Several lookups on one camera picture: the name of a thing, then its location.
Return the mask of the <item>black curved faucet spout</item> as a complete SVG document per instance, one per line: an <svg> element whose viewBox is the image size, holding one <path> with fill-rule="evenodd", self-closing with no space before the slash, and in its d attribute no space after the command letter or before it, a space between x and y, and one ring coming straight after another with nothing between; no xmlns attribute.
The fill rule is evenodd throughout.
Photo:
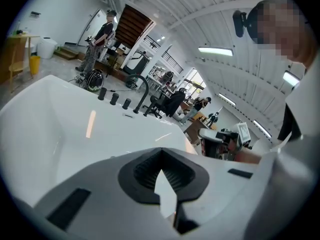
<svg viewBox="0 0 320 240"><path fill-rule="evenodd" d="M142 80L142 82L145 84L144 94L143 94L142 98L140 99L138 105L135 107L135 109L133 109L133 112L135 114L138 114L139 110L140 110L140 108L141 108L141 106L142 106L142 104L144 102L144 100L146 99L147 95L149 94L149 89L150 88L149 88L149 84L148 84L147 80L143 76L141 76L139 74L131 74L126 78L126 80L128 81L128 80L131 80L133 78L138 78L138 79Z"/></svg>

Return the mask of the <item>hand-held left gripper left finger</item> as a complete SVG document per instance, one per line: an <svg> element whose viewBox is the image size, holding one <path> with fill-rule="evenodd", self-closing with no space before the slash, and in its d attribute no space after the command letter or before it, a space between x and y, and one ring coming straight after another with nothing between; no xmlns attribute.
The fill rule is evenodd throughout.
<svg viewBox="0 0 320 240"><path fill-rule="evenodd" d="M83 191L86 199L64 232L81 240L171 240L173 227L159 205L141 204L121 188L118 175L127 163L147 153L128 153L95 162L47 192L34 210L55 226L69 218L73 193Z"/></svg>

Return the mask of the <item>long ceiling light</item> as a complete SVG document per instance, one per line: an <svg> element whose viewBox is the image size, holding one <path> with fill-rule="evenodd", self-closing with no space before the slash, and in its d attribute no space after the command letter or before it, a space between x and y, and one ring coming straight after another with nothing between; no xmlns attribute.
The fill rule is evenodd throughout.
<svg viewBox="0 0 320 240"><path fill-rule="evenodd" d="M290 84L292 87L295 87L300 83L300 80L294 74L290 73L287 70L283 74L283 80Z"/></svg>
<svg viewBox="0 0 320 240"><path fill-rule="evenodd" d="M221 99L223 99L223 100L225 100L226 102L228 102L230 105L232 105L233 107L235 107L236 106L236 103L234 102L234 101L232 101L231 99L229 99L228 97L226 97L225 95L223 95L222 93L218 93L218 96L221 98Z"/></svg>
<svg viewBox="0 0 320 240"><path fill-rule="evenodd" d="M217 55L224 55L229 57L232 57L234 55L233 50L229 48L201 46L201 47L198 47L198 50L201 53L217 54Z"/></svg>
<svg viewBox="0 0 320 240"><path fill-rule="evenodd" d="M253 123L270 139L272 135L257 121L254 120Z"/></svg>

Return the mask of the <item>brown staircase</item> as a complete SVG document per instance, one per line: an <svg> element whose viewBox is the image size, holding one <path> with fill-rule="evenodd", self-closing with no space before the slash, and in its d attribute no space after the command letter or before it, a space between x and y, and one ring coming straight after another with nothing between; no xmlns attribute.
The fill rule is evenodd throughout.
<svg viewBox="0 0 320 240"><path fill-rule="evenodd" d="M152 22L149 17L126 4L118 20L115 38L131 49Z"/></svg>

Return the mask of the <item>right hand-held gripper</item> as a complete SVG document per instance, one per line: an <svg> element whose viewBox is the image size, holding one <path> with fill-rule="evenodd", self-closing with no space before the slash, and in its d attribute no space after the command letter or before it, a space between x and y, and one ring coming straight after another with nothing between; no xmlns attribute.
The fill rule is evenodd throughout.
<svg viewBox="0 0 320 240"><path fill-rule="evenodd" d="M226 145L228 149L248 147L251 142L249 128L245 122L234 124L230 128L223 128L220 131L201 128L199 137L205 140L217 141Z"/></svg>

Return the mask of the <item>yellow bin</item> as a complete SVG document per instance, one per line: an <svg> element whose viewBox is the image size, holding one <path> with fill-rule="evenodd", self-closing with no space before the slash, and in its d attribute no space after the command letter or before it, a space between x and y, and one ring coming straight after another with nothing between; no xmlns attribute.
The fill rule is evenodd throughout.
<svg viewBox="0 0 320 240"><path fill-rule="evenodd" d="M32 75L36 75L39 72L41 57L31 56L29 59L29 68Z"/></svg>

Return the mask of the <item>light wooden chair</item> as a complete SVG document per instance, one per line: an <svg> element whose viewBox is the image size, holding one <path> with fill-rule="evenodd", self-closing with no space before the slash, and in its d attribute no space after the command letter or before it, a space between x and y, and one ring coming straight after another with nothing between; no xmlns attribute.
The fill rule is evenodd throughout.
<svg viewBox="0 0 320 240"><path fill-rule="evenodd" d="M9 72L10 72L10 84L13 83L13 77L17 72L23 71L24 68L24 60L25 60L25 49L26 49L26 37L19 37L19 38L10 38L10 65L9 65Z"/></svg>

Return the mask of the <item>white door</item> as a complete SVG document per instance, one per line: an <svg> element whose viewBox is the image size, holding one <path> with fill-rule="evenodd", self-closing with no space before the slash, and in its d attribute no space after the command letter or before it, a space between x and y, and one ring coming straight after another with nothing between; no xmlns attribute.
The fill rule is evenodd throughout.
<svg viewBox="0 0 320 240"><path fill-rule="evenodd" d="M87 26L84 28L84 31L77 43L78 46L85 47L87 46L87 42L85 41L88 37L95 37L96 34L101 29L102 25L107 22L106 13L99 9L92 19L89 21Z"/></svg>

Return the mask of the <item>dark wooden table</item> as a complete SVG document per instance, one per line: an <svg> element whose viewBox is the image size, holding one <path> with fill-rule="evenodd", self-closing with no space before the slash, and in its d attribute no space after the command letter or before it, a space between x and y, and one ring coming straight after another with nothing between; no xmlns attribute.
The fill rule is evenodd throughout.
<svg viewBox="0 0 320 240"><path fill-rule="evenodd" d="M215 124L208 127L205 122L202 122L199 119L196 119L190 126L186 128L184 131L185 134L188 135L189 141L191 144L196 144L199 142L198 131L200 129L210 129L216 130L217 127Z"/></svg>

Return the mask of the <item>person's right forearm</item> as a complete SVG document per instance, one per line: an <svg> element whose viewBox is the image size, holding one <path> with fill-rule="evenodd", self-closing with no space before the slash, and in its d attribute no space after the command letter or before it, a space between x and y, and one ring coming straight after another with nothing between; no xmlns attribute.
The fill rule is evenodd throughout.
<svg viewBox="0 0 320 240"><path fill-rule="evenodd" d="M258 164L261 160L261 156L252 152L248 148L242 148L234 156L234 161L239 163Z"/></svg>

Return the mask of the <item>black jacket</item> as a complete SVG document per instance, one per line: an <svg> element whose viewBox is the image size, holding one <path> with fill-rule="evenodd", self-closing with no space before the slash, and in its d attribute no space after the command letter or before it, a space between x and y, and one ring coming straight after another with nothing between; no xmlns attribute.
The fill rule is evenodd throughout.
<svg viewBox="0 0 320 240"><path fill-rule="evenodd" d="M172 117L177 111L180 104L184 101L186 97L187 90L185 88L180 88L174 94L170 96L169 99L163 103L163 112L167 117Z"/></svg>

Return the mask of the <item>wooden steps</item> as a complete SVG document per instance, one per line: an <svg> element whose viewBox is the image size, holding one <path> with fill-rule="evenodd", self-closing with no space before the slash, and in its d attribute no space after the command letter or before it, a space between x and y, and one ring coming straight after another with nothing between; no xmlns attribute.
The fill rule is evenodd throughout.
<svg viewBox="0 0 320 240"><path fill-rule="evenodd" d="M76 60L79 55L78 52L72 51L64 46L57 47L57 49L54 50L53 54L68 61Z"/></svg>

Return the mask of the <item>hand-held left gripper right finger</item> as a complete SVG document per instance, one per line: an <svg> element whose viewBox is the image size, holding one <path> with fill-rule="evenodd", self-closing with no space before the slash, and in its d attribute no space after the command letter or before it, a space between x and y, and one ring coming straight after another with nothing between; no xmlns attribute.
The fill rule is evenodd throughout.
<svg viewBox="0 0 320 240"><path fill-rule="evenodd" d="M175 214L173 227L163 240L248 240L245 232L252 211L240 201L256 165L217 160L178 149L162 149L162 172L169 185L163 190L172 200L162 204Z"/></svg>

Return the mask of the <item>black equipment bag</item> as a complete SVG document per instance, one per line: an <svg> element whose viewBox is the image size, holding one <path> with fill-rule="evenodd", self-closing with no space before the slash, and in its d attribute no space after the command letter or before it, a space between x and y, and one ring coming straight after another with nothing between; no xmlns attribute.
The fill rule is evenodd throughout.
<svg viewBox="0 0 320 240"><path fill-rule="evenodd" d="M129 89L137 88L138 74L131 74L126 78L125 86Z"/></svg>

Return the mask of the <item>round wooden table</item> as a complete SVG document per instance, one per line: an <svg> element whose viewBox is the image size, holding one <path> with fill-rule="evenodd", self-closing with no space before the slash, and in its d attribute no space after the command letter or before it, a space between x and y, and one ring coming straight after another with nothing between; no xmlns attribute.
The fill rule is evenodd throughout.
<svg viewBox="0 0 320 240"><path fill-rule="evenodd" d="M32 35L32 34L16 34L16 35L10 35L8 36L2 45L0 47L0 84L3 84L6 81L10 81L10 71L9 71L9 66L10 66L10 55L11 55L11 48L10 48L10 38L27 38L26 44L27 44L27 59L28 61L30 60L31 57L31 39L32 38L39 38L38 35ZM25 64L24 61L24 69L28 68L29 65Z"/></svg>

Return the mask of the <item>white bucket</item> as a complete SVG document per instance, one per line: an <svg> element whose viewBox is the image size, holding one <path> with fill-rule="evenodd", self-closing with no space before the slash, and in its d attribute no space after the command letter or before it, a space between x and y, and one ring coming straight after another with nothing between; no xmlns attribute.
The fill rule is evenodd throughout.
<svg viewBox="0 0 320 240"><path fill-rule="evenodd" d="M50 37L41 37L37 44L37 55L41 59L51 59L58 43Z"/></svg>

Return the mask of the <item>black dome backpack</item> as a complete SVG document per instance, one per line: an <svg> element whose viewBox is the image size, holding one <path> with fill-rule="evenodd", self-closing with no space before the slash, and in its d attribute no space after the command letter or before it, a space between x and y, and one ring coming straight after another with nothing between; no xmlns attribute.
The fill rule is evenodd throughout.
<svg viewBox="0 0 320 240"><path fill-rule="evenodd" d="M92 69L84 77L84 89L96 93L103 87L104 80L104 74L100 69Z"/></svg>

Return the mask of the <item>black hand shower wand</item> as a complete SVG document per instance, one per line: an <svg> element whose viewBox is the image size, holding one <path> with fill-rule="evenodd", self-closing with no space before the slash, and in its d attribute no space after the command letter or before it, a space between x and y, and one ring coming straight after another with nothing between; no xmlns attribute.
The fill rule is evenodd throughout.
<svg viewBox="0 0 320 240"><path fill-rule="evenodd" d="M152 95L152 96L150 97L151 104L149 105L149 107L147 108L147 110L146 110L146 111L144 112L144 114L143 114L145 117L148 116L148 114L150 113L150 111L152 110L152 108L154 107L154 105L156 104L157 100L158 100L158 98L157 98L156 96L154 96L154 95Z"/></svg>

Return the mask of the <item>white bathtub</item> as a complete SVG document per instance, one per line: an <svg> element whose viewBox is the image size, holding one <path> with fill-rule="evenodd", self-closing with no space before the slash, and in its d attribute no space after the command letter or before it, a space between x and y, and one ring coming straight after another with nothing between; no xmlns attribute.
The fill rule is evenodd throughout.
<svg viewBox="0 0 320 240"><path fill-rule="evenodd" d="M0 170L10 193L32 207L90 164L158 147L196 153L178 125L53 75L0 110Z"/></svg>

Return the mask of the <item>black treadmill machine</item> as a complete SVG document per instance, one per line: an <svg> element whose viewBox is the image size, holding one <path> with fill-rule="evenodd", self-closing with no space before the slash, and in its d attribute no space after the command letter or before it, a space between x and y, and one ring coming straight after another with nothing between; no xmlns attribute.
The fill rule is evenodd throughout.
<svg viewBox="0 0 320 240"><path fill-rule="evenodd" d="M129 75L140 75L149 61L149 57L147 56L147 52L145 50L136 51L124 66L123 71Z"/></svg>

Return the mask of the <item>black office chair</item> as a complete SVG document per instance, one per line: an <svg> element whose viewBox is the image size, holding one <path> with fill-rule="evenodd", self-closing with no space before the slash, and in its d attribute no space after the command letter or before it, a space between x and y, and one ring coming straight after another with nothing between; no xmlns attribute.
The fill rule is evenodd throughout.
<svg viewBox="0 0 320 240"><path fill-rule="evenodd" d="M157 102L155 103L154 107L149 112L150 114L154 114L157 118L160 114L157 111L162 111L164 109L164 101L168 100L170 97L166 97L165 94L162 94L161 97L157 97Z"/></svg>

